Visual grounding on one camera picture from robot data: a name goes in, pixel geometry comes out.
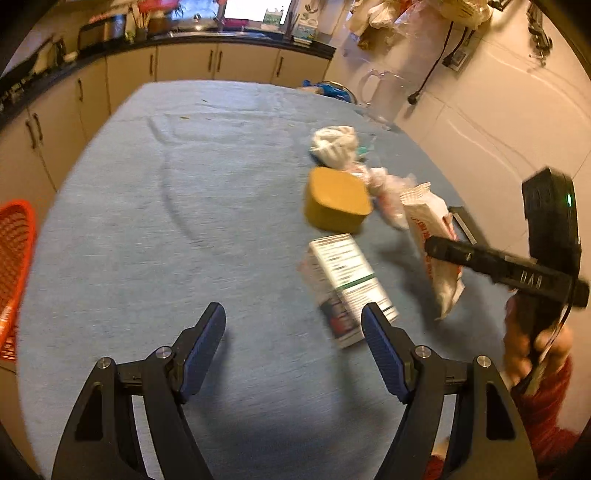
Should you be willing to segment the right hand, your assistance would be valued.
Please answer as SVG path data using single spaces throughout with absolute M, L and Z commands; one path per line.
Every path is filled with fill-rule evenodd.
M 537 336 L 534 343 L 531 343 L 530 336 L 522 328 L 522 324 L 529 320 L 532 314 L 533 310 L 526 305 L 526 298 L 520 294 L 513 295 L 507 301 L 503 361 L 506 377 L 512 386 L 516 386 L 532 372 L 533 363 L 530 354 L 535 352 L 539 356 L 543 353 L 552 336 L 552 330 L 547 329 Z M 572 346 L 573 332 L 566 325 L 547 352 L 545 377 L 562 370 L 570 356 Z

